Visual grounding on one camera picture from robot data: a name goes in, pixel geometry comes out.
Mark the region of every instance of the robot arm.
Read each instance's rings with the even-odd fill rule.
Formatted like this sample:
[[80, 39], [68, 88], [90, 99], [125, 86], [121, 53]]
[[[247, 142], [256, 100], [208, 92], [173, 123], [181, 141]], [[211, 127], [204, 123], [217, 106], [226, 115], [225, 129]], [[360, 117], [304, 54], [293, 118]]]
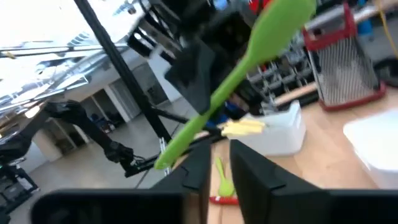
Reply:
[[29, 150], [34, 134], [42, 127], [48, 118], [62, 119], [64, 122], [75, 124], [81, 128], [92, 140], [104, 150], [106, 158], [120, 163], [125, 170], [125, 176], [130, 177], [146, 170], [152, 164], [152, 159], [145, 160], [135, 156], [133, 149], [112, 141], [88, 117], [84, 108], [76, 101], [61, 103], [50, 102], [27, 124], [19, 124], [19, 130], [0, 140], [0, 163], [8, 164], [24, 156]]

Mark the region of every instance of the red object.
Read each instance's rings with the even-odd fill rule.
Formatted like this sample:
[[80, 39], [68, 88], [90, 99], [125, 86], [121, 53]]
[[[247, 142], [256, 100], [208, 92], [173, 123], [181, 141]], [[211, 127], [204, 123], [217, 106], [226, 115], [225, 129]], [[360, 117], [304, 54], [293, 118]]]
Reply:
[[[261, 0], [250, 0], [249, 1], [249, 5], [250, 5], [250, 9], [253, 10], [255, 13], [258, 12], [258, 7], [259, 7], [259, 2]], [[268, 5], [268, 3], [270, 3], [272, 0], [262, 0], [262, 6], [263, 9], [265, 9]]]
[[342, 105], [335, 105], [335, 106], [327, 106], [322, 100], [319, 100], [319, 104], [321, 105], [322, 109], [324, 109], [325, 111], [338, 111], [378, 100], [382, 98], [385, 95], [385, 93], [386, 93], [386, 84], [381, 82], [379, 91], [375, 92], [374, 95], [370, 95], [360, 100], [344, 103]]
[[316, 36], [315, 39], [308, 32], [303, 29], [303, 36], [305, 46], [309, 51], [316, 51], [320, 49], [324, 49], [325, 47], [334, 44], [335, 42], [356, 36], [356, 25], [354, 21], [354, 17], [351, 13], [351, 9], [349, 8], [347, 3], [344, 3], [344, 17], [345, 17], [345, 28], [339, 31], [336, 31], [332, 34], [325, 34]]
[[219, 205], [239, 205], [238, 199], [236, 197], [213, 196], [209, 197], [209, 200], [212, 203], [216, 203]]

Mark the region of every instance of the wooden table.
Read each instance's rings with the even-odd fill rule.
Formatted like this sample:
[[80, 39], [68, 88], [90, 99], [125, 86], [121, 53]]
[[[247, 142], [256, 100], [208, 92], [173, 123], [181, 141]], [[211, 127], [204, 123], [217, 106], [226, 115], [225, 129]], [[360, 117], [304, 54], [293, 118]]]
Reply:
[[[294, 156], [268, 159], [321, 188], [374, 189], [376, 185], [362, 169], [350, 142], [343, 134], [343, 126], [349, 121], [393, 107], [398, 107], [398, 90], [391, 88], [379, 101], [344, 111], [327, 113], [317, 103], [308, 105], [302, 110], [307, 127], [302, 150]], [[229, 141], [217, 142], [212, 147], [213, 157], [222, 158], [226, 176], [232, 178]], [[210, 195], [217, 195], [219, 184], [220, 177], [213, 164]], [[209, 203], [208, 223], [241, 224], [243, 218], [238, 206]]]

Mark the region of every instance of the small green spoon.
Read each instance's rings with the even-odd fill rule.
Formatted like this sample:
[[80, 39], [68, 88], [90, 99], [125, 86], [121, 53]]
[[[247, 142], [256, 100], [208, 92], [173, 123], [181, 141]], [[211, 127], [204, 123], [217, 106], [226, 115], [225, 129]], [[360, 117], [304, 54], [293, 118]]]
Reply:
[[211, 95], [210, 109], [191, 119], [169, 142], [155, 163], [156, 169], [170, 166], [186, 150], [194, 135], [201, 130], [211, 114], [228, 99], [257, 64], [274, 58], [288, 45], [293, 35], [315, 12], [315, 0], [273, 0], [257, 18], [251, 31], [246, 53], [234, 70]]
[[216, 158], [216, 166], [220, 173], [220, 186], [218, 187], [218, 195], [221, 197], [230, 197], [234, 194], [235, 188], [232, 180], [225, 178], [223, 170], [223, 162], [219, 157]]

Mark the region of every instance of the white plastic container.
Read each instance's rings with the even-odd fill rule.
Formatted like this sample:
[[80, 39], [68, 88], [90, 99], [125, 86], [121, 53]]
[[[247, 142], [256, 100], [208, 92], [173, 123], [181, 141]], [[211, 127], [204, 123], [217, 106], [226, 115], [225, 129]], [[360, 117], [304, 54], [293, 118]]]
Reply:
[[301, 149], [305, 124], [298, 101], [292, 102], [286, 112], [263, 117], [253, 117], [248, 114], [244, 119], [262, 121], [268, 127], [259, 134], [228, 135], [229, 139], [237, 139], [264, 156], [286, 156], [295, 154]]
[[349, 122], [343, 131], [377, 186], [398, 189], [398, 109]]

